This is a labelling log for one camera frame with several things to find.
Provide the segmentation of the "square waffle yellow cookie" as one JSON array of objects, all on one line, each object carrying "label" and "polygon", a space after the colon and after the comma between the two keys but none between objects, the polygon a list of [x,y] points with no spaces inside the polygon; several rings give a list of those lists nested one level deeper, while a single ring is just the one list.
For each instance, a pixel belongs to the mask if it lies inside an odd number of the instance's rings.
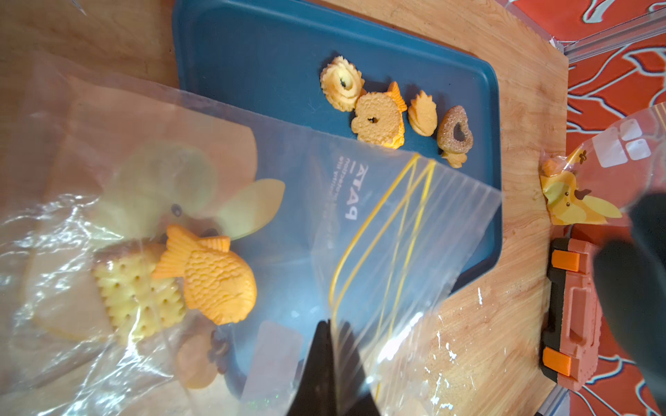
[{"label": "square waffle yellow cookie", "polygon": [[117,341],[127,346],[181,323],[187,307],[173,278],[153,272],[165,246],[138,241],[108,246],[95,253],[95,279]]}]

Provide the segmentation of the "blue plastic tray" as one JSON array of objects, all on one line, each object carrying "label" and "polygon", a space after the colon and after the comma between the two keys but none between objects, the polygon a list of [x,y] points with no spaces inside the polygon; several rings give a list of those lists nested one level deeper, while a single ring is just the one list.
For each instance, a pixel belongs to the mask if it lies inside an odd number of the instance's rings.
[{"label": "blue plastic tray", "polygon": [[311,277],[324,188],[343,197],[353,190],[349,180],[338,184],[343,169],[369,168],[359,202],[346,208],[358,224],[408,161],[441,157],[434,139],[412,130],[397,150],[358,141],[352,114],[334,109],[320,88],[335,57],[354,64],[371,92],[397,83],[405,97],[433,95],[439,113],[463,106],[475,143],[461,173],[501,187],[499,86],[487,62],[305,1],[180,1],[173,41],[180,87],[253,119],[257,175],[286,185],[277,218],[234,244],[261,287],[283,271]]}]

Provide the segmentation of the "round swirl cookie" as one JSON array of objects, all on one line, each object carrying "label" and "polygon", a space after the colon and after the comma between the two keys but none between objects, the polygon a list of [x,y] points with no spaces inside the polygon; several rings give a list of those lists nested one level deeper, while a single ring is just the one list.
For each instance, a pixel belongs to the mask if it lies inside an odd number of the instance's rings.
[{"label": "round swirl cookie", "polygon": [[332,107],[351,112],[366,94],[362,73],[341,55],[334,58],[320,74],[320,86]]}]

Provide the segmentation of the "orange fish cookie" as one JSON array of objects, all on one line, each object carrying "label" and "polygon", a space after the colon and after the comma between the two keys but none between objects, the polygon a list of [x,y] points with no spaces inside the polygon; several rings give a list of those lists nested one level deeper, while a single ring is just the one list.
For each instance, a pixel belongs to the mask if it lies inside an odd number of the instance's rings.
[{"label": "orange fish cookie", "polygon": [[166,251],[152,278],[181,278],[187,307],[218,326],[246,320],[258,289],[251,267],[231,251],[231,238],[198,237],[181,225],[166,231]]}]

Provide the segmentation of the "round tan cookie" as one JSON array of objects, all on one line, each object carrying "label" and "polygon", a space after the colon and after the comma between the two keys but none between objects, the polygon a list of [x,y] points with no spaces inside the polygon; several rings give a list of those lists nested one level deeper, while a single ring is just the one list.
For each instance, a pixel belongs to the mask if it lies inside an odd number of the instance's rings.
[{"label": "round tan cookie", "polygon": [[385,93],[367,93],[359,98],[350,123],[357,140],[397,149],[404,145],[402,111]]}]

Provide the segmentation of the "flower pale cookie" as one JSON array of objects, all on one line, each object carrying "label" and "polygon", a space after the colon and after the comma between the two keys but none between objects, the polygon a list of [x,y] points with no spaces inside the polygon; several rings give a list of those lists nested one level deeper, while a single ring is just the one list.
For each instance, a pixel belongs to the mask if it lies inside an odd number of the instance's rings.
[{"label": "flower pale cookie", "polygon": [[457,154],[449,152],[443,152],[442,158],[445,159],[449,163],[449,165],[454,169],[462,168],[464,163],[468,160],[468,156],[466,154]]}]

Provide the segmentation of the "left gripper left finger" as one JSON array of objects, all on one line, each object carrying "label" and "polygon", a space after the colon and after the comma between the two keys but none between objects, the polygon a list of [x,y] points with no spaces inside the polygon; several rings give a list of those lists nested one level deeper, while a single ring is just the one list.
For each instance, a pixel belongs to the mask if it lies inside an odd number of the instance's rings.
[{"label": "left gripper left finger", "polygon": [[328,321],[321,321],[317,324],[298,391],[286,415],[335,416],[337,414],[331,327]]}]

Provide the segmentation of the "orange tool case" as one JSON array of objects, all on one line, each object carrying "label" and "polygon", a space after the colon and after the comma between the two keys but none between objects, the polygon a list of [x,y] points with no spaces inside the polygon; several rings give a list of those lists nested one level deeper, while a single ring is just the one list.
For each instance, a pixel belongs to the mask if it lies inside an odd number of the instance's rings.
[{"label": "orange tool case", "polygon": [[593,281],[596,245],[559,237],[550,247],[551,282],[546,328],[541,334],[544,376],[577,392],[598,367],[602,310]]}]

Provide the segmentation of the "heart hole brown cookie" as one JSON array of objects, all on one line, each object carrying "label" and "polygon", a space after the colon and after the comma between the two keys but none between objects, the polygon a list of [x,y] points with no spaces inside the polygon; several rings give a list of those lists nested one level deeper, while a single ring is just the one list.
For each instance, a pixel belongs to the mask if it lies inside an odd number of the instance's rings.
[{"label": "heart hole brown cookie", "polygon": [[438,128],[437,143],[443,152],[453,154],[466,154],[473,147],[473,134],[463,106],[447,111]]}]

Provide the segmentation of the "clear resealable bag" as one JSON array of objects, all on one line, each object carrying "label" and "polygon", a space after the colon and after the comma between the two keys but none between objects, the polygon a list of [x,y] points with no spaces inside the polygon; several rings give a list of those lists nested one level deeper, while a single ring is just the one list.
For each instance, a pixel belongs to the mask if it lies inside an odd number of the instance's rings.
[{"label": "clear resealable bag", "polygon": [[4,415],[406,415],[501,206],[373,147],[38,54],[1,163]]},{"label": "clear resealable bag", "polygon": [[665,104],[613,123],[567,156],[544,154],[539,181],[553,225],[629,225],[631,206],[665,191]]}]

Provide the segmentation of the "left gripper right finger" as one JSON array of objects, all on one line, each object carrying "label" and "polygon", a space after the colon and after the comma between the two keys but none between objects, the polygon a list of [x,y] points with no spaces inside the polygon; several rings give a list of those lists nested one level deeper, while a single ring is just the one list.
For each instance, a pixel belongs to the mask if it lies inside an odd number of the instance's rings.
[{"label": "left gripper right finger", "polygon": [[366,381],[353,329],[344,322],[336,347],[336,403],[339,415],[379,416]]}]

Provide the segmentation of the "black metal tongs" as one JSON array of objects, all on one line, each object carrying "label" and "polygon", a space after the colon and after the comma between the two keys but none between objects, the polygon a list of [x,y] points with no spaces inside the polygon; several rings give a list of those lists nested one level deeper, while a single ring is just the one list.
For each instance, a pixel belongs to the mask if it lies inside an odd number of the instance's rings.
[{"label": "black metal tongs", "polygon": [[593,278],[617,344],[636,362],[665,412],[665,194],[649,193],[630,212],[632,239],[606,241]]}]

